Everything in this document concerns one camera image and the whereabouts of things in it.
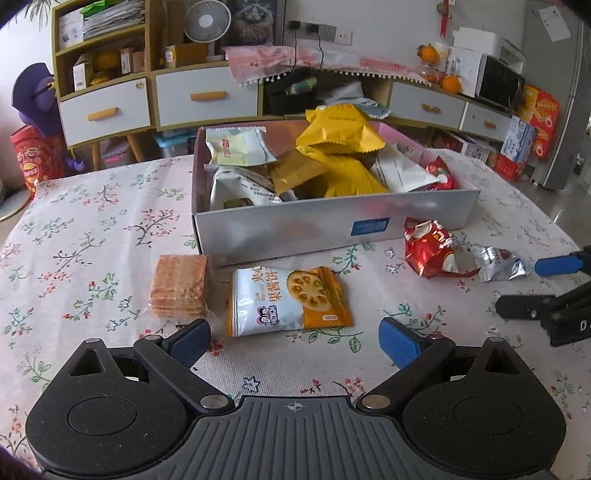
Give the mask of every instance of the orange biscuit package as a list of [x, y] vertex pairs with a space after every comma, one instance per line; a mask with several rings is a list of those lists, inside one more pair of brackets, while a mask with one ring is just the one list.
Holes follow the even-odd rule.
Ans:
[[355, 106], [344, 103], [306, 112], [310, 122], [295, 140], [296, 146], [314, 147], [322, 153], [350, 155], [383, 148], [386, 142]]
[[327, 267], [252, 267], [232, 274], [226, 317], [229, 336], [351, 326], [343, 291]]

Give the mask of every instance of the wafer biscuit stack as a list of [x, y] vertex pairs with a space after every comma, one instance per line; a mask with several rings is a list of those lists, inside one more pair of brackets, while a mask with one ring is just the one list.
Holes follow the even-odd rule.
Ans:
[[149, 304], [159, 317], [203, 318], [207, 257], [161, 255], [156, 265]]

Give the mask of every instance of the power plug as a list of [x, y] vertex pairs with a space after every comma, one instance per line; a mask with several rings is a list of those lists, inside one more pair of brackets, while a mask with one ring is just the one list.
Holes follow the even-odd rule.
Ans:
[[295, 31], [295, 30], [299, 30], [300, 27], [301, 27], [301, 22], [298, 20], [289, 20], [289, 22], [287, 22], [288, 30]]

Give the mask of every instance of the blue label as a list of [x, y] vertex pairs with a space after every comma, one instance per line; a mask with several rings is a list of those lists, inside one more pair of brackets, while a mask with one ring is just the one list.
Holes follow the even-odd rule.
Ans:
[[385, 232], [390, 218], [374, 218], [371, 220], [358, 220], [353, 223], [351, 236], [367, 235], [369, 233]]

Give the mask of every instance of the red bag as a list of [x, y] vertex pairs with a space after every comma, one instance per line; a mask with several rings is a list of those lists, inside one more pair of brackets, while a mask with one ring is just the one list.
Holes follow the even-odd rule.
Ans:
[[439, 180], [439, 183], [435, 183], [427, 188], [427, 190], [452, 190], [456, 187], [452, 174], [447, 168], [446, 163], [441, 157], [437, 157], [425, 168], [431, 175], [434, 175]]
[[66, 176], [62, 159], [67, 150], [62, 134], [45, 138], [34, 127], [26, 125], [10, 136], [10, 142], [31, 197], [37, 190], [36, 180], [55, 180]]

